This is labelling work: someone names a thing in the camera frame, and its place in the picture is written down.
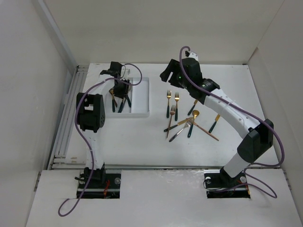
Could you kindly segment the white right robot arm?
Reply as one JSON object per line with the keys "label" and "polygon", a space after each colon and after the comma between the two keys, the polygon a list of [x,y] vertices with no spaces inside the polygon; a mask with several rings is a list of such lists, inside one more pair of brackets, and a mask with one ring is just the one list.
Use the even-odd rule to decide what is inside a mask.
{"label": "white right robot arm", "polygon": [[170,60],[160,78],[174,87],[186,89],[191,97],[225,119],[242,138],[236,154],[215,176],[224,187],[231,187],[246,167],[272,147],[273,123],[269,119],[260,123],[240,111],[216,82],[202,76],[200,64],[194,58]]}

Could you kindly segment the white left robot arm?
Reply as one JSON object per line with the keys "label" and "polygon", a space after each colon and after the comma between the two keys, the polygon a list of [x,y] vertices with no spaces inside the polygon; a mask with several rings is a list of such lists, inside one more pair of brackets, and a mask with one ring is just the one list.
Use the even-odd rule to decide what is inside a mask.
{"label": "white left robot arm", "polygon": [[108,181],[100,142],[106,119],[104,98],[111,89],[117,88],[122,95],[128,91],[131,84],[125,72],[125,65],[113,61],[109,69],[100,72],[93,86],[76,96],[75,127],[88,146],[85,168],[77,179],[84,187],[99,188]]}

